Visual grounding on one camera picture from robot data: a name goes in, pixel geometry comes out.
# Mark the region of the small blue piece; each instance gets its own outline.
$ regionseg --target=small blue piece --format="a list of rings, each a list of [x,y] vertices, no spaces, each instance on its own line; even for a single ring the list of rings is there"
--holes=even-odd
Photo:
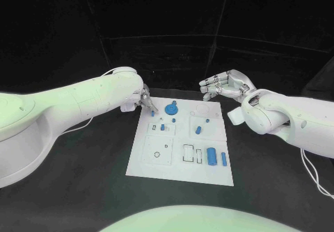
[[[199,126],[197,130],[196,130],[196,134],[200,134],[200,129],[201,129],[201,127]]]
[[[216,149],[213,147],[207,148],[207,164],[210,166],[217,165]]]
[[[177,106],[175,106],[175,101],[173,101],[173,103],[165,106],[165,113],[168,115],[175,115],[177,111],[178,111],[178,109],[177,109]]]
[[[223,159],[223,166],[227,166],[227,162],[226,162],[226,154],[224,154],[224,152],[222,152],[222,159]]]

